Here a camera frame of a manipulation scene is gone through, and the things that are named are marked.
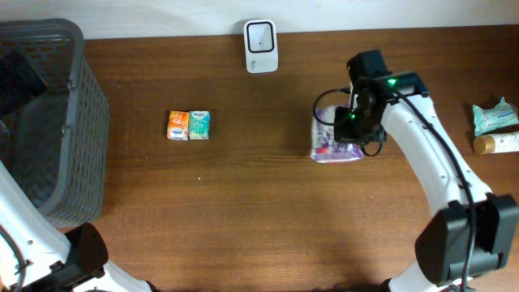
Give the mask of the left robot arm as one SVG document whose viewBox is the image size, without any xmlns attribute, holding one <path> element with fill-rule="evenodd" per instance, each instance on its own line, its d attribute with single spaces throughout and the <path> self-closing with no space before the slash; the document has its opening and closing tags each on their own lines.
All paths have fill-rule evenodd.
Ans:
<svg viewBox="0 0 519 292">
<path fill-rule="evenodd" d="M 109 259 L 91 223 L 65 234 L 54 228 L 1 166 L 3 291 L 155 291 Z"/>
</svg>

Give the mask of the white lotion tube gold cap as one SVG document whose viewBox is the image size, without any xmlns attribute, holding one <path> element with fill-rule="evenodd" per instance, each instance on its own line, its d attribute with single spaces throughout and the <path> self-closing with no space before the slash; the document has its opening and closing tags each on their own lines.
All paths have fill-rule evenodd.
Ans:
<svg viewBox="0 0 519 292">
<path fill-rule="evenodd" d="M 479 155 L 517 152 L 518 132 L 480 135 L 474 139 L 473 147 Z"/>
</svg>

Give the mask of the teal green snack packet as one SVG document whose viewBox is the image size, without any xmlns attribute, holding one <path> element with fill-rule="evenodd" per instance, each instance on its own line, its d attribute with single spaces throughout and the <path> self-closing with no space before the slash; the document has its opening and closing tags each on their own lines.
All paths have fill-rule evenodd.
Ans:
<svg viewBox="0 0 519 292">
<path fill-rule="evenodd" d="M 508 103 L 504 97 L 491 109 L 482 109 L 472 106 L 474 115 L 474 135 L 480 136 L 500 128 L 516 126 L 518 124 L 518 109 Z"/>
</svg>

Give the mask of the teal tissue pocket pack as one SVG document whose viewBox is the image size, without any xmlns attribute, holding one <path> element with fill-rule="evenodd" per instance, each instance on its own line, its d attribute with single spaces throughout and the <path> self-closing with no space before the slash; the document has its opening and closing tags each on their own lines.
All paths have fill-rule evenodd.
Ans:
<svg viewBox="0 0 519 292">
<path fill-rule="evenodd" d="M 210 113 L 208 111 L 191 111 L 189 120 L 189 139 L 208 140 L 210 129 Z"/>
</svg>

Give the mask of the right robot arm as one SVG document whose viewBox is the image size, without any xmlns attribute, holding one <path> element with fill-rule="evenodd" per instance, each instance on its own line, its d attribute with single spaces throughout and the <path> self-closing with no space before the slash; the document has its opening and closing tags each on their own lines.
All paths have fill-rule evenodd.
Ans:
<svg viewBox="0 0 519 292">
<path fill-rule="evenodd" d="M 415 261 L 382 291 L 467 291 L 468 281 L 502 269 L 518 224 L 511 195 L 494 195 L 468 166 L 437 117 L 417 73 L 391 73 L 382 53 L 347 63 L 350 95 L 332 124 L 337 142 L 383 144 L 391 136 L 426 195 L 431 221 L 414 244 Z"/>
</svg>

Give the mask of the orange snack packet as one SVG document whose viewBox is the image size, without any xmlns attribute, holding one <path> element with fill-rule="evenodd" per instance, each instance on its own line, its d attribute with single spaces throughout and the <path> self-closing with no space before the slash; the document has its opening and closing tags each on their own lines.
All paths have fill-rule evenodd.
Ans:
<svg viewBox="0 0 519 292">
<path fill-rule="evenodd" d="M 170 111 L 166 137 L 169 140 L 188 140 L 190 115 L 185 111 Z"/>
</svg>

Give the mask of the red purple snack packet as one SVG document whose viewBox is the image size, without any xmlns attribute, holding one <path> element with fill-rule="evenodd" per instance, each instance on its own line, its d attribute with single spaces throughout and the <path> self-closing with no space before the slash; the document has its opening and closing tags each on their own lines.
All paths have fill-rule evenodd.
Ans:
<svg viewBox="0 0 519 292">
<path fill-rule="evenodd" d="M 355 144 L 336 142 L 334 129 L 318 122 L 311 124 L 311 158 L 318 163 L 338 163 L 357 161 L 363 158 L 360 148 Z"/>
</svg>

